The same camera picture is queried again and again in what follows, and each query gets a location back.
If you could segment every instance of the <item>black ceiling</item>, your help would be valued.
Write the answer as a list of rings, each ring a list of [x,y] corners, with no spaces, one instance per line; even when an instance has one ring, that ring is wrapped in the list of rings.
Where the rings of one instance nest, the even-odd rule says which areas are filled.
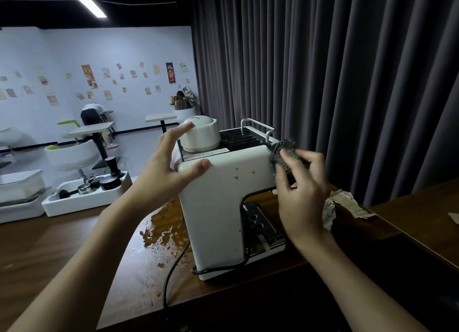
[[[0,1],[0,27],[39,28],[139,27],[190,25],[190,0],[107,0],[121,3],[171,2],[127,6],[94,0],[107,19],[98,19],[78,1]]]

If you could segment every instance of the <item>ceiling light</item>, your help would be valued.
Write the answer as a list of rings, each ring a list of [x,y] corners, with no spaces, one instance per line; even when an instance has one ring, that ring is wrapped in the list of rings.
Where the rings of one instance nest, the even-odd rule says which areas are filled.
[[[91,11],[92,14],[94,14],[98,18],[106,18],[107,16],[105,15],[104,12],[94,3],[93,0],[78,0],[81,3],[83,3],[87,9]]]

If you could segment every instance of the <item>baseboard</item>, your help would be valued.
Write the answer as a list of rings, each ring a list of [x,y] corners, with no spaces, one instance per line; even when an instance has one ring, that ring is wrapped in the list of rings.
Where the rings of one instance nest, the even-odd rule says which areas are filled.
[[[166,126],[171,126],[171,125],[179,125],[179,123],[168,123],[168,124],[166,124]],[[150,126],[150,127],[143,127],[143,128],[136,128],[136,129],[117,131],[116,134],[119,135],[119,134],[125,134],[125,133],[132,133],[132,132],[135,132],[135,131],[156,129],[156,128],[160,128],[160,127],[161,127],[160,125],[154,125],[154,126]],[[90,138],[91,138],[91,136],[87,136],[87,137],[85,137],[85,139],[83,139],[83,141],[86,142],[86,141],[90,140]],[[75,140],[65,141],[65,142],[54,141],[54,142],[47,142],[47,143],[39,143],[39,144],[36,144],[36,145],[30,145],[30,146],[14,147],[14,148],[12,148],[12,150],[13,151],[22,151],[22,150],[29,150],[29,149],[33,149],[33,148],[45,147],[45,146],[49,146],[49,145],[63,146],[63,145],[70,145],[70,144],[73,144],[73,143],[75,143]],[[6,152],[8,152],[8,150],[1,150],[0,151],[0,153],[6,153]]]

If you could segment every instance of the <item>wall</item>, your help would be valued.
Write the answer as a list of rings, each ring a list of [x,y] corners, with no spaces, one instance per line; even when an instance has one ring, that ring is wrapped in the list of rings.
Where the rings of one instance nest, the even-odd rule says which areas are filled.
[[[174,85],[169,84],[166,62],[174,63]],[[181,72],[181,62],[186,63],[188,72]],[[83,64],[91,66],[98,89],[89,88]],[[154,64],[160,66],[161,74],[153,73]],[[48,102],[38,81],[38,66],[45,68],[57,104]],[[110,69],[110,79],[103,77],[102,68]],[[130,70],[136,71],[137,78],[131,77]],[[22,78],[14,71],[19,71]],[[0,88],[5,93],[7,88],[13,88],[17,98],[6,95],[7,99],[0,100],[0,127],[14,126],[25,133],[19,146],[67,141],[58,136],[55,124],[68,119],[80,121],[79,114],[87,103],[99,102],[113,110],[115,128],[123,131],[158,125],[145,123],[145,116],[172,111],[168,97],[176,94],[179,85],[189,86],[198,97],[191,28],[186,26],[61,30],[5,27],[0,31],[0,76],[3,75],[8,81],[0,81]],[[34,94],[26,94],[24,85],[30,86]],[[161,93],[155,91],[155,85],[161,86]],[[151,89],[151,95],[145,93],[146,87]],[[112,92],[113,100],[105,99],[104,90]],[[88,100],[87,91],[93,92],[93,99]],[[79,100],[77,92],[85,98]]]
[[[145,123],[147,114],[170,112],[168,98],[184,86],[197,94],[197,81],[193,57],[191,28],[174,27],[128,27],[43,30],[44,39],[52,48],[60,63],[63,74],[70,73],[66,80],[73,102],[82,108],[87,103],[98,102],[106,109],[113,110],[115,129],[118,131],[158,125]],[[169,84],[166,62],[174,64],[176,84]],[[181,72],[180,63],[185,62],[187,72]],[[89,64],[95,76],[98,89],[91,90],[83,74],[81,65]],[[153,65],[160,66],[161,74],[153,73]],[[103,77],[102,68],[109,68],[111,78]],[[130,70],[135,70],[137,78],[132,78]],[[161,92],[155,91],[155,85]],[[145,88],[152,94],[147,95]],[[112,93],[113,100],[106,100],[104,90]],[[87,98],[92,91],[94,98]],[[83,100],[76,97],[79,92]]]

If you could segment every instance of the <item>curtain fold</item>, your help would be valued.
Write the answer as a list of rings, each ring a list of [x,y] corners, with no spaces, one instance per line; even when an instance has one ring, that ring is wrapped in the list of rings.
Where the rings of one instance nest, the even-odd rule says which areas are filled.
[[[221,130],[274,126],[367,206],[459,174],[459,0],[192,0],[192,13],[199,103]]]

